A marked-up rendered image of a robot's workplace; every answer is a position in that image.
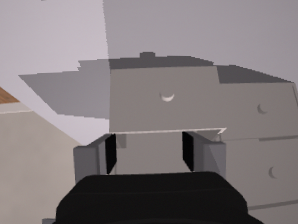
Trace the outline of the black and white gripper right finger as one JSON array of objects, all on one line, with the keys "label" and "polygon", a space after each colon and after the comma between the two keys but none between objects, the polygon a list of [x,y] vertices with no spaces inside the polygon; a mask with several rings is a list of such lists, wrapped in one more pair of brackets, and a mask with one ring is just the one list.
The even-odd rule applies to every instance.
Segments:
[{"label": "black and white gripper right finger", "polygon": [[226,180],[226,144],[182,131],[183,161],[191,172],[216,172]]}]

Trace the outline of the white chest of drawers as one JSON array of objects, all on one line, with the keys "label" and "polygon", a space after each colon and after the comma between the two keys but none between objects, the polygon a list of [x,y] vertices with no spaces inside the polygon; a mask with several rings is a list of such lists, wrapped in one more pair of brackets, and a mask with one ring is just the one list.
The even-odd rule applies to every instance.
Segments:
[{"label": "white chest of drawers", "polygon": [[[295,99],[298,106],[298,91],[295,83],[228,83],[220,84],[220,87],[237,87],[237,86],[292,86]],[[284,140],[271,140],[271,141],[258,141],[258,142],[243,142],[243,143],[228,143],[227,147],[241,147],[241,146],[255,146],[255,145],[268,145],[268,144],[281,144],[281,143],[292,143],[298,142],[296,139],[284,139]],[[148,152],[148,151],[171,151],[171,150],[183,150],[182,146],[172,146],[172,147],[148,147],[148,148],[119,148],[116,149],[118,152]],[[111,175],[116,175],[116,164],[111,171]],[[283,204],[284,203],[284,204]],[[275,205],[274,205],[275,204]],[[263,207],[262,207],[263,206]],[[252,208],[251,208],[252,207]],[[248,208],[248,214],[259,214],[266,212],[273,212],[279,210],[286,210],[298,207],[298,200],[279,202],[267,205],[257,205]]]}]

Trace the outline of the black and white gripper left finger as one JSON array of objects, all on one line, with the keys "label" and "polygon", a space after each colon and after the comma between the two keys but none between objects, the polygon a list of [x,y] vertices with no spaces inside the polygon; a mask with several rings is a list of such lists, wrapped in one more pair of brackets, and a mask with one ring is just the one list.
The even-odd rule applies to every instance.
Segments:
[{"label": "black and white gripper left finger", "polygon": [[105,134],[73,149],[75,184],[90,175],[110,174],[117,162],[116,134]]}]

